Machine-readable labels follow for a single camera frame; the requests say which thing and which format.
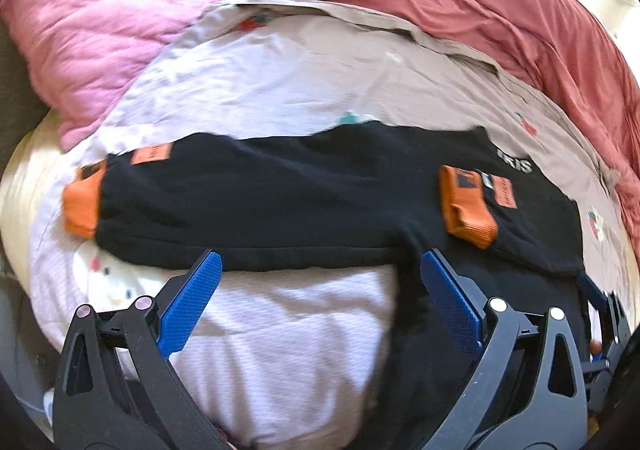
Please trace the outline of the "red crumpled blanket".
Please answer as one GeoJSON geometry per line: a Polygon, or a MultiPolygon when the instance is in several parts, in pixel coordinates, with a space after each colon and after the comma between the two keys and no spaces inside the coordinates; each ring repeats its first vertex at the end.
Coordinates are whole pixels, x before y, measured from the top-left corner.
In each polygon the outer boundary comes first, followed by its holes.
{"type": "Polygon", "coordinates": [[[600,22],[576,0],[326,0],[404,18],[498,62],[551,98],[620,174],[631,240],[639,239],[639,85],[600,22]]]}

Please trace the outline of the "pink quilted blanket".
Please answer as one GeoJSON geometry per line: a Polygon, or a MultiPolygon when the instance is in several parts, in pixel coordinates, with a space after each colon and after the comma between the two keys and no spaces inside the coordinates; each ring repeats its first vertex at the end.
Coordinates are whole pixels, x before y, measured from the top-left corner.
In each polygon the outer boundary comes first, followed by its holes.
{"type": "Polygon", "coordinates": [[[58,111],[69,151],[96,132],[134,79],[223,0],[1,0],[32,88],[58,111]]]}

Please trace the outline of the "black sweater with orange cuffs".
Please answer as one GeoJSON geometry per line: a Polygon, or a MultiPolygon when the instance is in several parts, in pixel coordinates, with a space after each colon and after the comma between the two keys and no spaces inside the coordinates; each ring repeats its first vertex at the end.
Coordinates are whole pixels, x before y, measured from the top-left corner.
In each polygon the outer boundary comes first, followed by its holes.
{"type": "Polygon", "coordinates": [[[355,449],[416,448],[470,371],[420,279],[427,251],[518,311],[561,308],[579,354],[588,352],[578,206],[482,127],[198,133],[81,169],[62,211],[69,233],[137,265],[186,269],[214,250],[239,271],[395,266],[390,352],[355,449]]]}

